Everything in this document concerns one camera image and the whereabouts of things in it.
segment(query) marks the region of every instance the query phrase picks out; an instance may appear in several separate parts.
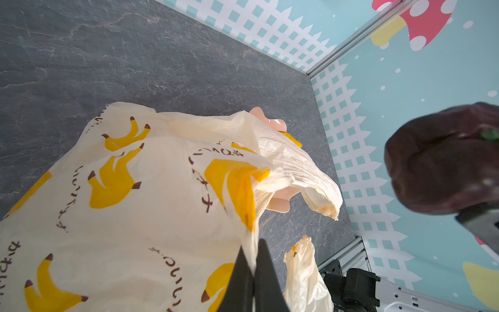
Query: white polka dot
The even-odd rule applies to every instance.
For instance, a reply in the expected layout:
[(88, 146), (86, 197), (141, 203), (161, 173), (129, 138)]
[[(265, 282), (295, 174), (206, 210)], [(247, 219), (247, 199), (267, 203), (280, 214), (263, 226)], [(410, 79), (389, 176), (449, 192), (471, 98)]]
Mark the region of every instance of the white polka dot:
[(409, 11), (409, 14), (411, 16), (420, 16), (421, 14), (426, 12), (429, 6), (430, 2), (428, 0), (419, 0), (412, 6), (411, 10)]
[(377, 11), (380, 12), (380, 11), (384, 10), (390, 4), (392, 4), (391, 1), (387, 1), (387, 2), (383, 3), (382, 5), (379, 6), (379, 8), (377, 8)]
[(412, 51), (419, 51), (426, 45), (426, 38), (424, 36), (417, 36), (411, 39), (409, 42)]
[(454, 11), (454, 8), (456, 7), (457, 2), (458, 0), (445, 0), (440, 7), (440, 12), (442, 12), (443, 14), (452, 13)]
[(466, 29), (470, 28), (471, 26), (473, 26), (473, 21), (472, 21), (472, 20), (467, 21), (467, 22), (463, 25), (463, 27), (464, 27), (464, 28), (466, 28)]

